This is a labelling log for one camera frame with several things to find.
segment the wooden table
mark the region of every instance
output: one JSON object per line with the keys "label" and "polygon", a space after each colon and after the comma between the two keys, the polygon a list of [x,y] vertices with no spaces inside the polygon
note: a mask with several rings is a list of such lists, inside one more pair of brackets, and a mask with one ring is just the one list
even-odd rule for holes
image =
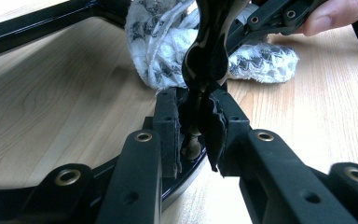
{"label": "wooden table", "polygon": [[[279,134],[307,165],[358,163],[358,41],[351,27],[271,38],[300,57],[284,84],[231,80],[253,128]],[[53,168],[119,154],[151,116],[155,91],[138,78],[124,32],[88,19],[0,55],[0,189],[33,186]],[[206,164],[162,223],[250,223],[238,178]]]}

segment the finger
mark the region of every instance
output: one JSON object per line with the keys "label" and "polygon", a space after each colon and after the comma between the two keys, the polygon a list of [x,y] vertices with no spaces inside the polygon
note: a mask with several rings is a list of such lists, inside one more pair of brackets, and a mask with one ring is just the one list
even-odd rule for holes
{"label": "finger", "polygon": [[346,26],[358,20],[358,1],[328,0],[316,8],[301,28],[304,35]]}

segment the wood grain surface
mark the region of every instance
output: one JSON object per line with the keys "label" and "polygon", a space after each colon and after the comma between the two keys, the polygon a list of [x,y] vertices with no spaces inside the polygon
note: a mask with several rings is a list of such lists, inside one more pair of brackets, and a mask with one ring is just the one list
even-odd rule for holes
{"label": "wood grain surface", "polygon": [[[138,77],[124,32],[92,18],[0,55],[0,189],[33,186],[69,162],[119,154],[151,116],[155,91]],[[345,27],[271,37],[300,57],[283,84],[230,80],[253,128],[279,134],[307,165],[358,162],[358,41]],[[208,165],[162,223],[250,223],[238,178]]]}

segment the human hand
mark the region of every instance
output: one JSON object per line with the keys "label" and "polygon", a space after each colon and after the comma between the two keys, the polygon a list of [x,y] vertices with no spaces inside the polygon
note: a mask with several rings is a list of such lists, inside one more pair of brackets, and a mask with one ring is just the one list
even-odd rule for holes
{"label": "human hand", "polygon": [[297,30],[306,36],[358,21],[358,0],[328,0],[316,8]]}

